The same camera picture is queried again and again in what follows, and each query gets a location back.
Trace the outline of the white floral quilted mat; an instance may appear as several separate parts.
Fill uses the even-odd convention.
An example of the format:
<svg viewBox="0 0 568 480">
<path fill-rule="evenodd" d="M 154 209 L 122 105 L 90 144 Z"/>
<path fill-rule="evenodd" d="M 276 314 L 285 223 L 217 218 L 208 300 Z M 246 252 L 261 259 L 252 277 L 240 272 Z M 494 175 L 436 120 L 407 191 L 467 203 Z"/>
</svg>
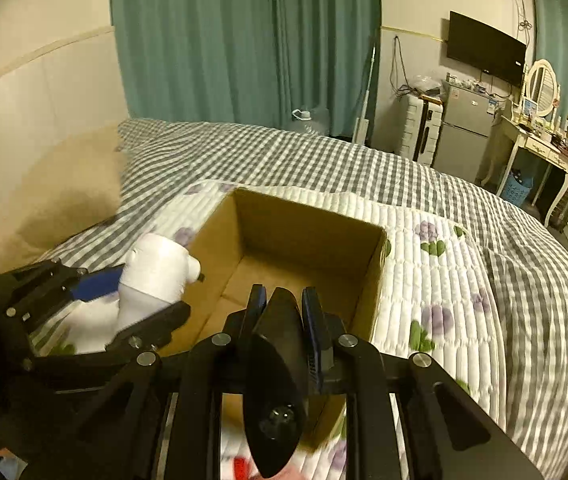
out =
<svg viewBox="0 0 568 480">
<path fill-rule="evenodd" d="M 227 191 L 238 188 L 221 181 L 199 183 L 204 182 L 218 182 Z M 179 195 L 194 193 L 199 183 Z M 377 318 L 368 341 L 399 358 L 429 354 L 503 425 L 502 330 L 476 240 L 467 229 L 436 214 L 349 194 L 351 218 L 380 226 L 387 235 Z"/>
</svg>

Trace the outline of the white dressing table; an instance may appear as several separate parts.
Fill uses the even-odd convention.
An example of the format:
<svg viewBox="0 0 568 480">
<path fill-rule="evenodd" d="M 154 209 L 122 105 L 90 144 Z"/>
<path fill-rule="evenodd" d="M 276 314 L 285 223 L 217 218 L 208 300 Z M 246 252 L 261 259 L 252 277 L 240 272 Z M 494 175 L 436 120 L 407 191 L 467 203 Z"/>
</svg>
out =
<svg viewBox="0 0 568 480">
<path fill-rule="evenodd" d="M 476 182 L 485 188 L 492 179 L 496 179 L 496 194 L 500 196 L 504 191 L 508 175 L 515 167 L 519 153 L 526 154 L 520 170 L 523 174 L 534 177 L 539 171 L 543 171 L 542 177 L 539 181 L 534 181 L 532 187 L 534 206 L 538 204 L 543 190 L 548 185 L 552 171 L 558 170 L 563 176 L 561 186 L 542 216 L 543 225 L 547 228 L 551 224 L 552 214 L 568 191 L 568 153 L 550 140 L 528 132 L 511 119 L 499 115 L 493 122 Z"/>
</svg>

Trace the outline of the open cardboard box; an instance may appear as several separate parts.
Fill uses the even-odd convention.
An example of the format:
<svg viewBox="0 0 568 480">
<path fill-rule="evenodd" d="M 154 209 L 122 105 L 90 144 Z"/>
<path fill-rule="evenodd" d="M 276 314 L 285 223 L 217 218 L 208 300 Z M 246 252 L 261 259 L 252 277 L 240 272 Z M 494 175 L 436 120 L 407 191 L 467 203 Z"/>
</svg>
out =
<svg viewBox="0 0 568 480">
<path fill-rule="evenodd" d="M 312 286 L 325 312 L 339 316 L 349 333 L 370 339 L 387 235 L 351 218 L 351 197 L 301 188 L 227 191 L 204 182 L 174 198 L 152 230 L 188 248 L 204 279 L 185 289 L 191 315 L 162 351 L 179 353 L 221 332 L 226 317 L 246 307 L 256 284 L 295 297 Z"/>
</svg>

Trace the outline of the black bottle with label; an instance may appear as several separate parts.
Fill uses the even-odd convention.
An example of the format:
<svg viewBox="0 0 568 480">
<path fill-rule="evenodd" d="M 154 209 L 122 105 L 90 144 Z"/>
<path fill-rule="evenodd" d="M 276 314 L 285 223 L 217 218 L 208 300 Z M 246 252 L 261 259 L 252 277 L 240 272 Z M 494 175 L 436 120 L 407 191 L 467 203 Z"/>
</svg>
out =
<svg viewBox="0 0 568 480">
<path fill-rule="evenodd" d="M 305 336 L 295 296 L 252 286 L 240 345 L 246 439 L 261 477 L 269 479 L 292 458 L 307 419 Z"/>
</svg>

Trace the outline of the clear water jug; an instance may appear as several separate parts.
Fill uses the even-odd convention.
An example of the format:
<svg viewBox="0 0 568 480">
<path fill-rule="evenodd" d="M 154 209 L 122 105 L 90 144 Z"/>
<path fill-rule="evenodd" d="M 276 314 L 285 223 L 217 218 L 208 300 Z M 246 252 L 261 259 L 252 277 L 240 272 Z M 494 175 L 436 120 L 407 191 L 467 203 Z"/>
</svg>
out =
<svg viewBox="0 0 568 480">
<path fill-rule="evenodd" d="M 330 134 L 330 112 L 325 107 L 316 107 L 311 110 L 298 108 L 290 114 L 288 131 L 328 136 Z"/>
</svg>

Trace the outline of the grey mini fridge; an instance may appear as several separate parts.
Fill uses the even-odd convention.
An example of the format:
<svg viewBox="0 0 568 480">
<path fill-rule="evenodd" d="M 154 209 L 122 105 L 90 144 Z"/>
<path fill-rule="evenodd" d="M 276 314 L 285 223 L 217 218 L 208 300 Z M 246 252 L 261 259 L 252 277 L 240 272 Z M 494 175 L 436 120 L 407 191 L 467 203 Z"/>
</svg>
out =
<svg viewBox="0 0 568 480">
<path fill-rule="evenodd" d="M 474 182 L 490 138 L 493 102 L 484 94 L 448 82 L 444 90 L 444 114 L 432 167 Z"/>
</svg>

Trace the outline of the white suitcase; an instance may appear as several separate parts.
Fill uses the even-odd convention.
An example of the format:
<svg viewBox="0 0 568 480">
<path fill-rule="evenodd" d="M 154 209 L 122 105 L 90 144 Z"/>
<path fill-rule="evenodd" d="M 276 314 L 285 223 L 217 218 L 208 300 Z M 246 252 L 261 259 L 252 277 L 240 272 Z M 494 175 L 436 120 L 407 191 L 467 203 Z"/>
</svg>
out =
<svg viewBox="0 0 568 480">
<path fill-rule="evenodd" d="M 400 136 L 396 153 L 430 167 L 435 158 L 444 106 L 425 94 L 400 98 Z"/>
</svg>

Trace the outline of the blue basket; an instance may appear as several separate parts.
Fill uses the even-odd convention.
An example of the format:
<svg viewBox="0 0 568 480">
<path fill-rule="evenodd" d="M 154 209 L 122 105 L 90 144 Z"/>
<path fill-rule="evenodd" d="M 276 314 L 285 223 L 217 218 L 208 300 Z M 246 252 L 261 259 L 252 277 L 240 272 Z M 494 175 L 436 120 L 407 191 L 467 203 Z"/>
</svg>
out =
<svg viewBox="0 0 568 480">
<path fill-rule="evenodd" d="M 516 207 L 521 207 L 533 185 L 532 177 L 524 177 L 519 172 L 511 172 L 505 181 L 500 197 Z"/>
</svg>

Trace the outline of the white oval vanity mirror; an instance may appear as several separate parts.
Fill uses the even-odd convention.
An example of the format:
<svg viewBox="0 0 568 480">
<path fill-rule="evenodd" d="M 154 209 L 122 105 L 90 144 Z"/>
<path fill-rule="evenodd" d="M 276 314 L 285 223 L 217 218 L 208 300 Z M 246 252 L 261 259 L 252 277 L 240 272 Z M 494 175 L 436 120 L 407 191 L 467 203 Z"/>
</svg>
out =
<svg viewBox="0 0 568 480">
<path fill-rule="evenodd" d="M 542 58 L 526 73 L 524 99 L 536 104 L 536 116 L 552 114 L 560 102 L 561 88 L 552 64 Z"/>
</svg>

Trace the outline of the beige pillow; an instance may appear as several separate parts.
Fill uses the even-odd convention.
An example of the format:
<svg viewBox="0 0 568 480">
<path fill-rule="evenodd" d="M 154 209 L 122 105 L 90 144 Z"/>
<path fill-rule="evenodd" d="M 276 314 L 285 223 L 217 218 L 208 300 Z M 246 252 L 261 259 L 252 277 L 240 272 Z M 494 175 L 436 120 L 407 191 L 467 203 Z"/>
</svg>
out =
<svg viewBox="0 0 568 480">
<path fill-rule="evenodd" d="M 42 156 L 0 208 L 0 274 L 113 218 L 127 155 L 116 124 L 70 136 Z"/>
</svg>

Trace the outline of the white faucet filter device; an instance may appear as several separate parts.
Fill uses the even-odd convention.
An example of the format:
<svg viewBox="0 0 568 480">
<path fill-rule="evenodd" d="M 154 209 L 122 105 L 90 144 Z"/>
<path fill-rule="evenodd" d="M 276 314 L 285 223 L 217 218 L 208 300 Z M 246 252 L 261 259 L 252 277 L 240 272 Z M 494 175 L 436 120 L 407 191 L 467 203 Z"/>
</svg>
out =
<svg viewBox="0 0 568 480">
<path fill-rule="evenodd" d="M 178 229 L 172 237 L 144 234 L 124 264 L 82 278 L 71 289 L 77 305 L 64 318 L 62 348 L 79 354 L 103 351 L 118 333 L 181 300 L 202 274 L 188 252 L 194 235 L 191 228 Z"/>
</svg>

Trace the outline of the black wall television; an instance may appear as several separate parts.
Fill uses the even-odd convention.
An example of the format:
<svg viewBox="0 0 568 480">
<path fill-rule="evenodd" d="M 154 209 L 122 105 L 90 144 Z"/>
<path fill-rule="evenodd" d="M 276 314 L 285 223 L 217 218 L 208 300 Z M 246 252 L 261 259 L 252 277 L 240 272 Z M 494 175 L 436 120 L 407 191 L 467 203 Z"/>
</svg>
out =
<svg viewBox="0 0 568 480">
<path fill-rule="evenodd" d="M 519 88 L 526 44 L 483 22 L 451 11 L 447 56 Z"/>
</svg>

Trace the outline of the white mop pole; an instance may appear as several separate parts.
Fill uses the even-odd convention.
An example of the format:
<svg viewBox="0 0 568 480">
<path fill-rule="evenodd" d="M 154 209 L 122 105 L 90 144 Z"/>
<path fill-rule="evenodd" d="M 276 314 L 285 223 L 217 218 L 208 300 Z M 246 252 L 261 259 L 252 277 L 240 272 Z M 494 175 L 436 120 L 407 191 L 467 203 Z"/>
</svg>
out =
<svg viewBox="0 0 568 480">
<path fill-rule="evenodd" d="M 366 118 L 366 113 L 368 112 L 368 107 L 369 107 L 369 99 L 370 99 L 371 84 L 374 73 L 375 58 L 376 58 L 376 47 L 373 46 L 368 64 L 368 72 L 366 73 L 366 78 L 364 81 L 365 85 L 363 86 L 360 110 L 356 118 L 356 124 L 354 125 L 354 135 L 352 136 L 353 144 L 364 145 L 366 136 L 368 135 L 369 119 Z"/>
</svg>

